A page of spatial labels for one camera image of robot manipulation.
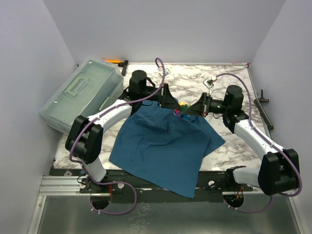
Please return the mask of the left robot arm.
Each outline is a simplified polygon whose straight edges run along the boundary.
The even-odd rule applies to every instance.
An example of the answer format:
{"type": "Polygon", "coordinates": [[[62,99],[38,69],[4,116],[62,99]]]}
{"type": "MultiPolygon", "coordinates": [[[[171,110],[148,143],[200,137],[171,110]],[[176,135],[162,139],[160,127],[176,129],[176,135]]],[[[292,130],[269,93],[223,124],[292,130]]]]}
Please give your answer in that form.
{"type": "Polygon", "coordinates": [[[65,148],[70,153],[70,160],[76,158],[76,162],[82,165],[92,181],[92,188],[98,193],[108,187],[106,170],[99,159],[103,134],[119,121],[133,115],[145,100],[155,101],[162,108],[181,110],[167,83],[161,82],[156,87],[154,83],[147,86],[148,82],[151,79],[146,72],[135,70],[129,86],[111,106],[89,117],[80,115],[73,122],[65,148]]]}

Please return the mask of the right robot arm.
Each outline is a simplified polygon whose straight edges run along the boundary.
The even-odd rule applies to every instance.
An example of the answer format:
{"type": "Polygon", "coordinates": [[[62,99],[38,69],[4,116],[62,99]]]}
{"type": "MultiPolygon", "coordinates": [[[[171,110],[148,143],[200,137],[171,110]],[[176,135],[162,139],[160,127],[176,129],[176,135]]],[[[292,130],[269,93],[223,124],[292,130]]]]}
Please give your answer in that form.
{"type": "Polygon", "coordinates": [[[290,190],[302,189],[299,173],[298,154],[286,150],[265,136],[250,121],[249,115],[242,110],[244,95],[237,85],[228,86],[224,99],[213,99],[203,93],[190,107],[183,109],[184,115],[205,117],[208,113],[221,114],[224,125],[244,140],[261,159],[259,169],[236,166],[226,171],[225,187],[235,191],[242,184],[260,188],[266,195],[282,194],[290,190]]]}

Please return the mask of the blue t-shirt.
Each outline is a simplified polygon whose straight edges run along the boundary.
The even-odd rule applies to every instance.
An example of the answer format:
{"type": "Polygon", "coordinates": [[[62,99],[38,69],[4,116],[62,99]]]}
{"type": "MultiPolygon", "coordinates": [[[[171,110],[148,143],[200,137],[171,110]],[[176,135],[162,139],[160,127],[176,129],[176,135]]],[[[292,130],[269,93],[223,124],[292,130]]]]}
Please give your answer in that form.
{"type": "Polygon", "coordinates": [[[180,118],[144,101],[116,137],[109,161],[124,171],[193,198],[205,156],[225,143],[203,117],[180,118]]]}

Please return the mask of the colourful plush flower brooch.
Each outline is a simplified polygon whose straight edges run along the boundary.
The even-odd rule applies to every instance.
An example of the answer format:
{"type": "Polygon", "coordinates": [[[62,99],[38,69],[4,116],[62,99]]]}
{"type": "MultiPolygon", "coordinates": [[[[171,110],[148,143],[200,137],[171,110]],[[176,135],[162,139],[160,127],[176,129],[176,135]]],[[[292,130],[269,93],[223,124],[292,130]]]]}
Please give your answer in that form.
{"type": "Polygon", "coordinates": [[[183,114],[183,111],[188,109],[191,105],[188,102],[186,102],[186,101],[181,101],[179,103],[179,105],[180,105],[181,108],[180,109],[174,109],[174,115],[177,116],[177,117],[180,117],[180,118],[188,119],[189,116],[183,114]]]}

